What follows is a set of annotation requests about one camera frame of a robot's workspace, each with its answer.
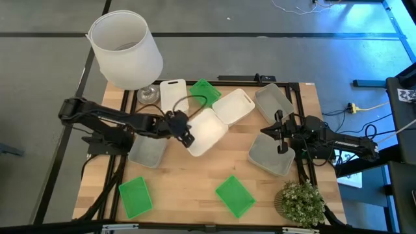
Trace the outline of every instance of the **gray plastic container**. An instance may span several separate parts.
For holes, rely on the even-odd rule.
[[[268,84],[259,89],[254,94],[254,103],[270,125],[276,122],[274,119],[276,111],[282,110],[284,118],[294,111],[292,103],[275,84]]]
[[[157,168],[162,161],[167,143],[167,139],[136,135],[136,140],[129,152],[129,160],[142,166]]]
[[[291,169],[295,156],[292,148],[284,154],[278,154],[279,141],[260,133],[254,140],[248,160],[275,176],[286,176]]]

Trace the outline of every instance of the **green plant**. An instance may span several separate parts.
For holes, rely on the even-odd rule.
[[[284,217],[304,228],[324,223],[324,206],[324,199],[319,194],[318,188],[312,186],[309,181],[303,185],[288,181],[281,191],[281,208]]]

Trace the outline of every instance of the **white lamp shade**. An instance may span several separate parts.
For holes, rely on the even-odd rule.
[[[163,59],[144,18],[117,10],[98,18],[87,36],[100,72],[118,88],[137,90],[154,82]]]

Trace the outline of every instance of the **gray floor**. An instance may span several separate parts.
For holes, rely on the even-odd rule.
[[[311,8],[308,1],[275,2],[287,10]],[[101,15],[104,3],[0,0],[0,33],[86,32]],[[399,0],[389,0],[389,4],[416,51],[413,22],[403,14]],[[297,16],[274,8],[269,0],[112,0],[110,10],[119,9],[142,14],[154,33],[394,32],[379,3],[341,3],[320,14]],[[157,38],[156,43],[164,58],[161,79],[212,80],[218,75],[262,73],[280,81],[313,82],[324,112],[342,109],[348,102],[365,108],[387,101],[385,90],[352,88],[352,80],[385,79],[411,64],[400,41],[391,39]],[[62,100],[75,93],[88,50],[85,38],[0,38],[0,142],[25,150],[23,157],[0,155],[0,226],[31,221],[62,131],[57,112]],[[100,102],[105,84],[94,62],[84,96]],[[365,122],[390,112],[386,105],[348,115],[341,129],[358,130]],[[341,116],[326,118],[332,128],[341,120]],[[386,118],[377,127],[379,131],[391,130],[393,121]],[[81,136],[77,131],[71,135],[46,222],[71,218],[87,148]],[[395,142],[392,138],[380,147]],[[381,170],[366,174],[380,178]],[[385,229],[384,217],[369,219],[369,213],[380,213],[380,207],[348,200],[344,194],[343,200],[348,223]]]

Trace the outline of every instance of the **wooden table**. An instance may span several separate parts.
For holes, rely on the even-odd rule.
[[[218,86],[222,96],[236,88],[242,88],[252,99],[259,87],[254,86]],[[123,90],[110,83],[104,94],[102,105],[120,109]],[[322,118],[315,85],[300,83],[300,93],[305,115]],[[127,110],[130,109],[133,93],[130,92]],[[296,96],[292,93],[295,112]],[[198,105],[190,99],[189,113]],[[142,112],[157,113],[153,107]],[[118,205],[116,221],[119,222],[155,222],[175,224],[246,224],[263,226],[294,225],[284,219],[274,209],[273,200],[285,181],[298,181],[296,163],[293,162],[288,175],[276,177],[248,162],[248,150],[259,134],[260,128],[267,127],[265,119],[257,109],[229,128],[228,133],[212,149],[201,157],[193,157],[176,139],[171,138],[158,169],[143,167],[127,161],[123,182],[143,176],[153,202],[153,210],[131,220],[127,219],[121,200]],[[102,191],[108,155],[91,160],[84,171],[73,217],[85,213]],[[329,164],[315,167],[318,187],[328,207],[337,218],[345,220],[344,209],[339,194],[337,178]],[[231,174],[257,200],[256,204],[240,219],[235,218],[215,194],[215,189]],[[109,216],[112,194],[109,195],[105,217]]]

